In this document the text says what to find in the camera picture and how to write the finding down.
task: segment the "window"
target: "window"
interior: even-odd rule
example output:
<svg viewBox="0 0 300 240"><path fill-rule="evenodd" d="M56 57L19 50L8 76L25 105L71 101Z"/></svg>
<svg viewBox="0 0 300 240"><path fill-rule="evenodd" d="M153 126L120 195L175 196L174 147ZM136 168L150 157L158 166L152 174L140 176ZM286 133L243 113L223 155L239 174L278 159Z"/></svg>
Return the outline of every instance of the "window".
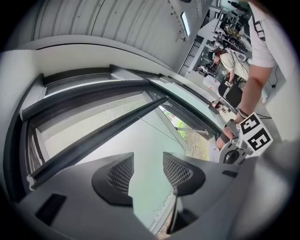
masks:
<svg viewBox="0 0 300 240"><path fill-rule="evenodd" d="M39 126L40 144L44 142L49 158L95 129L147 103L141 94L110 100L112 98L80 106Z"/></svg>
<svg viewBox="0 0 300 240"><path fill-rule="evenodd" d="M116 159L116 155L131 153L134 174L120 188L129 189L126 199L131 197L134 213L154 233L174 204L173 188L162 171L164 152L205 159L206 141L221 131L211 116L204 115L204 109L201 113L183 95L156 84L155 77L144 80L117 66L110 66L110 71L115 79L106 76L103 81L98 76L85 78L73 72L64 80L59 74L40 76L40 82L46 85L30 90L25 99L32 100L32 94L40 96L44 86L46 97L25 101L21 113L16 113L22 118L13 128L19 139L12 141L15 145L9 154L16 158L13 149L20 149L21 177L14 178L20 171L10 176L21 179L21 198L34 196L36 191L32 190L43 188L44 183L55 181L69 170L80 166L85 169L85 163L103 164L103 158ZM208 134L202 136L195 129Z"/></svg>
<svg viewBox="0 0 300 240"><path fill-rule="evenodd" d="M62 79L45 86L44 98L47 98L53 94L57 94L62 91L67 91L69 89L78 88L89 84L97 84L110 81L120 81L120 79L117 79L113 75L107 73L76 76L67 79Z"/></svg>
<svg viewBox="0 0 300 240"><path fill-rule="evenodd" d="M188 151L185 152L185 155L188 157L209 161L209 143L208 140L203 137L203 135L207 134L200 134L199 132L192 131L192 128L184 121L174 116L162 106L159 108L163 111L163 113L176 128L180 136L187 143Z"/></svg>

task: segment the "white wall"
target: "white wall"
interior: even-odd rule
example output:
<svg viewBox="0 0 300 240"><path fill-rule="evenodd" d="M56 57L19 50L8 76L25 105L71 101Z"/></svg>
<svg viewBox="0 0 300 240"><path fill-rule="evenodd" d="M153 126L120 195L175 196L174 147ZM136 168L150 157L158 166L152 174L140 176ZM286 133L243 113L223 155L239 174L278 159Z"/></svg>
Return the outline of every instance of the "white wall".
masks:
<svg viewBox="0 0 300 240"><path fill-rule="evenodd" d="M123 68L147 71L172 77L204 96L205 91L195 82L147 58L116 48L98 45L62 45L36 51L39 69L45 76L78 68L108 67L115 64Z"/></svg>
<svg viewBox="0 0 300 240"><path fill-rule="evenodd" d="M36 49L47 48L49 46L55 46L55 45L82 44L82 43L91 44L91 45L103 45L111 48L118 48L117 50L122 49L140 55L144 58L147 58L155 63L158 63L159 65L164 66L165 68L171 69L168 65L164 64L159 59L151 56L147 52L132 47L128 44L107 39L104 37L95 37L95 36L86 36L86 35L63 35L63 36L45 37L42 39L38 39L35 41L22 44L18 46L17 49L36 50Z"/></svg>
<svg viewBox="0 0 300 240"><path fill-rule="evenodd" d="M206 40L213 41L216 35L213 33L214 29L217 25L218 19L211 20L208 24L206 24L203 28L200 28L198 31L198 35L205 38Z"/></svg>
<svg viewBox="0 0 300 240"><path fill-rule="evenodd" d="M38 76L33 51L10 51L0 59L0 177L3 189L3 148L7 130L15 109L32 81Z"/></svg>

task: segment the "window frame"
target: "window frame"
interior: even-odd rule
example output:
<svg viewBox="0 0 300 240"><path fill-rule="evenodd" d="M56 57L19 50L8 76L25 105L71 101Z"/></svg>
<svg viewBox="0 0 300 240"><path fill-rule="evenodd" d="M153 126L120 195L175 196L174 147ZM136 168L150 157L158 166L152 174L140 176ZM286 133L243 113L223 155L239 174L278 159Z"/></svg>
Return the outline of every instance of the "window frame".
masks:
<svg viewBox="0 0 300 240"><path fill-rule="evenodd" d="M63 92L63 94L57 93L50 97L41 99L41 96L43 92L45 92L45 86L47 84L58 83L62 79L68 79L76 76L83 76L84 78L84 75L101 74L103 72L109 72L114 77L121 79L121 81L98 83L97 86L92 84L88 86L82 86L80 88L73 88ZM221 129L219 129L211 120L205 117L199 110L195 109L192 105L187 103L182 98L176 96L172 92L147 79L143 75L154 78L160 77L160 75L151 75L151 73L147 72L135 73L131 70L126 70L115 65L110 65L109 68L100 67L75 69L57 73L48 77L39 75L36 80L33 81L32 85L26 90L24 96L22 97L14 113L5 142L4 172L7 180L7 189L12 200L19 201L28 192L30 192L28 181L31 181L31 187L38 187L58 171L64 169L67 166L75 164L76 161L81 160L83 152L85 155L88 155L94 150L94 148L100 147L114 135L132 125L140 117L148 114L151 111L154 111L159 105L162 105L165 109L169 110L172 113L177 111L177 114L185 115L185 118L183 118L182 116L179 116L179 118L195 129L202 130L203 126L207 126L207 130L209 130L210 136L217 137L221 134ZM44 87L41 88L41 84L39 84L40 90L33 91L35 85L41 82ZM49 159L35 172L30 174L29 176L27 175L29 172L29 132L32 131L30 130L30 124L33 124L33 127L40 126L46 120L49 120L49 116L52 116L52 114L58 116L60 113L66 111L67 109L74 108L74 105L70 105L70 103L74 103L76 102L76 100L77 103L80 102L79 105L83 105L83 103L81 102L83 99L86 99L85 103L93 102L95 101L95 99L98 99L96 98L96 96L101 96L101 94L99 93L102 93L101 98L104 99L119 94L126 94L141 90L144 90L149 94L152 102L138 109L135 109L108 124L105 124L104 126L96 129L97 132L92 132L87 136L77 140L74 143L75 145L81 144L82 146L82 144L84 143L86 144L86 147L80 147L80 149L82 150L80 150L80 153L76 153L75 157L74 155L71 157L71 159L69 157L66 157L68 156L68 154L70 154L70 152L74 150L73 146L67 147L65 151L62 151L63 153L57 154L56 158ZM33 94L37 95L35 100L31 101L31 104L29 106L24 107L23 103L27 102L27 99L31 98ZM164 104L166 101L170 101L173 105L176 106L176 108L168 109L168 106L165 106ZM101 140L99 140L99 132L101 132L102 135ZM95 137L97 137L98 139L97 143L93 143L95 141ZM41 150L41 146L38 146L40 143L39 141L35 141L35 144L38 152L38 149ZM41 180L37 182L37 176L43 177L39 178Z"/></svg>

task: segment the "wristband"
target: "wristband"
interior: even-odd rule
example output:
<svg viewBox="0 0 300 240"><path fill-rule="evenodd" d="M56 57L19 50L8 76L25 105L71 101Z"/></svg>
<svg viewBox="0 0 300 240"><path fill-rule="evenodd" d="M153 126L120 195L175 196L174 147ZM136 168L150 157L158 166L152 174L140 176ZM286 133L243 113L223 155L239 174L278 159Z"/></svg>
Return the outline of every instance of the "wristband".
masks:
<svg viewBox="0 0 300 240"><path fill-rule="evenodd" d="M246 119L247 117L249 117L249 115L244 113L241 109L239 109L239 114L243 119Z"/></svg>

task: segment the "person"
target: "person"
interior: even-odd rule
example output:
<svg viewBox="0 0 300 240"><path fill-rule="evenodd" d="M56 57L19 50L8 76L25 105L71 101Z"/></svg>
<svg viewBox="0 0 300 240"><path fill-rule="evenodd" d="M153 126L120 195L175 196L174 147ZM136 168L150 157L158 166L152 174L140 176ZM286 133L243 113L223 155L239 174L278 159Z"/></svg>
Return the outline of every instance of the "person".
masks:
<svg viewBox="0 0 300 240"><path fill-rule="evenodd" d="M238 9L240 11L243 11L243 12L247 12L248 11L247 8L242 7L240 4L238 4L236 2L230 2L230 1L228 1L228 3L230 3L231 6L233 6L234 8L236 8L236 9Z"/></svg>
<svg viewBox="0 0 300 240"><path fill-rule="evenodd" d="M235 123L242 122L246 116L254 112L275 63L280 67L286 79L286 84L277 92L272 102L269 103L269 113L277 116L278 114L289 116L290 113L283 107L278 111L279 105L282 104L281 99L284 99L284 94L288 94L291 98L299 94L296 92L296 89L298 89L296 86L299 85L298 76L300 75L298 58L278 22L265 11L260 10L262 8L259 8L257 4L254 0L251 0L249 3L253 12L249 20L250 38L253 49L252 65L248 81L243 88L242 100L239 105L239 112L234 121ZM298 119L298 116L290 117L289 124L297 124ZM293 136L300 135L299 129L288 127L285 121L278 121L275 124L281 133L281 137L284 137L283 139L292 139ZM229 139L234 137L228 127L223 129L223 133ZM223 139L225 138L221 136L217 140L219 149L222 149L225 144Z"/></svg>
<svg viewBox="0 0 300 240"><path fill-rule="evenodd" d="M211 106L217 109L218 111L225 112L225 107L219 100L212 101Z"/></svg>
<svg viewBox="0 0 300 240"><path fill-rule="evenodd" d="M235 53L227 52L227 50L214 50L208 54L208 57L216 64L221 62L230 72L230 83L233 81L235 74L244 80L248 80L250 65L246 62L240 62Z"/></svg>

